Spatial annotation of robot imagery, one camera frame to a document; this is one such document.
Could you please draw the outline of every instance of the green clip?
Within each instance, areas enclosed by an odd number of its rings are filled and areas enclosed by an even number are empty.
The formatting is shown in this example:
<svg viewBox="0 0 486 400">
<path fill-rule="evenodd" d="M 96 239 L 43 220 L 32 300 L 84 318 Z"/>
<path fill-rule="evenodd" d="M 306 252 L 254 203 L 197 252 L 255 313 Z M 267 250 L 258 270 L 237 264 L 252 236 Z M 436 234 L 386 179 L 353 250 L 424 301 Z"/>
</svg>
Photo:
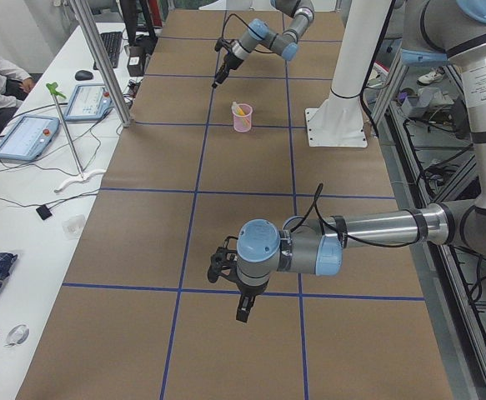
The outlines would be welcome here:
<svg viewBox="0 0 486 400">
<path fill-rule="evenodd" d="M 57 82 L 54 82 L 54 83 L 47 83 L 46 84 L 46 87 L 48 88 L 48 90 L 50 91 L 50 93 L 53 95 L 53 96 L 61 96 L 62 98 L 67 98 L 67 96 L 65 96 L 64 94 L 62 94 L 61 92 L 58 92 L 57 90 L 57 87 L 58 87 L 58 83 Z"/>
</svg>

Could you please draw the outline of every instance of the pink cup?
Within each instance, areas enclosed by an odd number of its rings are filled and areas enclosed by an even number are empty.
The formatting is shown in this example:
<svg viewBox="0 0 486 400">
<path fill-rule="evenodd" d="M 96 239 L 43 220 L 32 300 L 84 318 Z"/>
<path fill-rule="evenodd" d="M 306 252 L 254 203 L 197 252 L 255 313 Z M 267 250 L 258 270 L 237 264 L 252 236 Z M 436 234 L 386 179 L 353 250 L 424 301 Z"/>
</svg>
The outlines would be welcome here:
<svg viewBox="0 0 486 400">
<path fill-rule="evenodd" d="M 252 128 L 252 106 L 247 104 L 239 104 L 244 115 L 239 115 L 235 110 L 232 110 L 233 114 L 233 129 L 237 132 L 248 132 Z"/>
</svg>

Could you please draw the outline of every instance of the keyboard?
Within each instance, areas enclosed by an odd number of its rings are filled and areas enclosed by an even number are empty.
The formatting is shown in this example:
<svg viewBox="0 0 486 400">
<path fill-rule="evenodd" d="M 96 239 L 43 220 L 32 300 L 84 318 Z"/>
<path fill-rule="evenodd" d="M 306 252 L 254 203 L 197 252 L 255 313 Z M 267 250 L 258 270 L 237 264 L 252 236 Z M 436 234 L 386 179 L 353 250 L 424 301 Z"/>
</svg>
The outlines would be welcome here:
<svg viewBox="0 0 486 400">
<path fill-rule="evenodd" d="M 120 45 L 123 40 L 123 33 L 118 32 L 104 32 L 100 33 L 102 37 L 103 46 L 108 52 L 109 61 L 113 68 L 118 67 L 118 58 L 120 57 Z M 96 63 L 94 63 L 94 69 L 98 69 Z"/>
</svg>

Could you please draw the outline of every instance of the computer mouse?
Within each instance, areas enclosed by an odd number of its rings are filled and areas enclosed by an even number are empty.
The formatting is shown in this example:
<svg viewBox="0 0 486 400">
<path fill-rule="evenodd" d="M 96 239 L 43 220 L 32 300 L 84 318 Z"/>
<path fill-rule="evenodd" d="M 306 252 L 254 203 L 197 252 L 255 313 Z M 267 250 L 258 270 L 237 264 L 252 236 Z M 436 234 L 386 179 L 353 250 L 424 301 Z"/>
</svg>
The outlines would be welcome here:
<svg viewBox="0 0 486 400">
<path fill-rule="evenodd" d="M 74 75 L 74 78 L 77 81 L 88 81 L 90 79 L 93 79 L 93 73 L 90 71 L 86 71 L 84 69 L 80 69 L 78 72 L 76 72 L 76 75 Z"/>
</svg>

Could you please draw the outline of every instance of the white table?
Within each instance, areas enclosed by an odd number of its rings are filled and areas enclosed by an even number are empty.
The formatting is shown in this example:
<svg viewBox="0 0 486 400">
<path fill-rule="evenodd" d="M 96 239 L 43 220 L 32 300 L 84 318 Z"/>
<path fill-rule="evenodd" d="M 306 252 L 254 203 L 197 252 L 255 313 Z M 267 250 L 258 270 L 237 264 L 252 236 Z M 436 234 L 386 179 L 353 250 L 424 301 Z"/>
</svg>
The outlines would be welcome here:
<svg viewBox="0 0 486 400">
<path fill-rule="evenodd" d="M 98 29 L 100 32 L 121 31 L 123 24 L 98 24 Z M 130 79 L 126 68 L 127 59 L 122 51 L 118 68 L 114 70 L 122 90 L 126 88 Z M 19 112 L 53 104 L 45 87 L 46 83 L 58 82 L 58 90 L 69 97 L 78 84 L 74 80 L 74 73 L 80 69 L 93 70 L 93 58 L 81 29 L 78 28 L 43 74 Z M 98 71 L 94 71 L 93 80 L 85 81 L 101 82 L 102 78 Z M 57 116 L 55 107 L 35 113 Z M 69 124 L 72 136 L 78 138 L 75 147 L 84 167 L 93 156 L 98 141 L 89 133 L 79 137 L 92 125 Z M 86 168 L 87 171 L 107 168 L 117 145 L 120 129 L 121 123 L 114 110 L 93 129 L 101 146 L 92 163 Z M 43 156 L 49 153 L 49 156 L 36 161 L 36 164 L 43 168 L 61 168 L 71 174 L 77 174 L 63 130 L 47 147 Z M 3 169 L 5 168 L 0 163 L 0 170 Z M 97 176 L 87 183 L 74 183 L 56 195 L 53 190 L 67 177 L 62 172 L 42 171 L 34 166 L 0 172 L 0 198 L 22 204 L 44 204 L 100 187 L 101 176 Z M 35 207 L 22 208 L 0 201 L 0 252 L 18 254 L 12 274 L 0 292 L 0 400 L 16 397 L 78 244 L 78 238 L 67 237 L 63 223 L 76 216 L 83 215 L 87 218 L 93 203 L 94 197 L 70 200 L 55 207 L 52 210 L 53 216 L 43 221 L 37 215 Z M 4 347 L 8 332 L 19 324 L 28 325 L 28 340 L 20 346 Z"/>
</svg>

